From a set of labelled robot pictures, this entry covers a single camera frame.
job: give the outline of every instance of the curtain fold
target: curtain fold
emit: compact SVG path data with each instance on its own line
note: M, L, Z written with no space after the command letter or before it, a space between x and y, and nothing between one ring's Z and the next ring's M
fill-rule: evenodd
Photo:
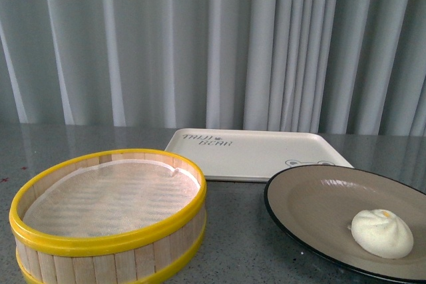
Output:
M0 122L426 135L426 0L0 0Z

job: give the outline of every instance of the bamboo steamer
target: bamboo steamer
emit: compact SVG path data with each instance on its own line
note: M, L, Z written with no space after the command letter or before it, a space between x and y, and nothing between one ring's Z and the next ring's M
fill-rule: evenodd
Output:
M31 205L70 173L125 159L141 159L182 169L199 183L181 210L152 225L120 234L65 237L43 233L24 223ZM28 181L11 204L9 221L16 256L27 283L160 283L181 270L202 243L206 227L206 181L200 168L177 154L126 149L81 156L45 170Z

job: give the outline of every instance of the yellow rim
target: yellow rim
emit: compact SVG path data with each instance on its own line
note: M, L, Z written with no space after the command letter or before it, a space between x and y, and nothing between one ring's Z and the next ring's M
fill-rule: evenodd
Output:
M148 277L139 279L129 284L161 283L163 281L166 281L170 277L172 277L174 274L178 273L186 264L188 264L188 262L194 257L194 255L200 248L202 239L204 237L204 232L206 230L206 221L207 221L207 217L204 218L204 225L202 226L202 231L200 233L200 236L198 236L197 240L194 242L194 244L192 244L192 246L190 247L188 251L186 251L183 255L181 255L178 259L173 261L170 265L166 266L164 269L161 269L160 271L152 275L149 275ZM21 259L19 258L18 251L16 251L16 258L18 261L19 268L21 269L21 272L24 276L24 279L28 284L44 284L43 282L40 282L39 280L35 279L33 276L31 276L30 273L28 273L24 269L21 263Z
M200 190L198 191L194 199L192 199L191 202L179 212L158 223L155 223L148 227L144 227L142 229L102 237L61 237L56 235L49 235L29 227L28 225L23 223L21 218L18 216L17 205L25 194L25 192L28 191L35 182L39 181L50 173L65 166L90 158L111 154L137 152L171 156L193 166L201 177ZM57 164L56 166L53 166L52 168L49 168L36 175L33 179L29 180L13 198L9 213L9 221L15 237L24 245L36 251L67 257L106 255L111 253L128 251L137 247L142 247L149 243L162 239L167 235L170 235L177 229L180 229L183 225L187 224L198 213L198 211L200 211L201 207L204 204L205 198L206 181L204 179L204 174L194 162L188 160L187 158L179 156L178 154L173 154L171 152L151 149L112 150L74 158L61 164Z

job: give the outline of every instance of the tray logo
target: tray logo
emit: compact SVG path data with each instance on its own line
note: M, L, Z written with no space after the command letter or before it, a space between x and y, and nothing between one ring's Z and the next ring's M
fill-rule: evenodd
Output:
M195 140L201 146L230 146L232 144L232 141L226 141L219 136L184 134L182 138L186 140Z

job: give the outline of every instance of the plate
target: plate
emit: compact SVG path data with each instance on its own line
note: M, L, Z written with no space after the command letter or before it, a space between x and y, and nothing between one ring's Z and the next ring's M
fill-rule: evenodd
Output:
M304 164L349 166L321 136L301 132L180 129L166 151L197 163L206 180L267 182Z
M400 182L354 168L299 166L266 184L265 204L290 237L320 256L372 277L426 283L426 195ZM353 239L361 210L386 209L410 227L413 250L401 259L372 255Z

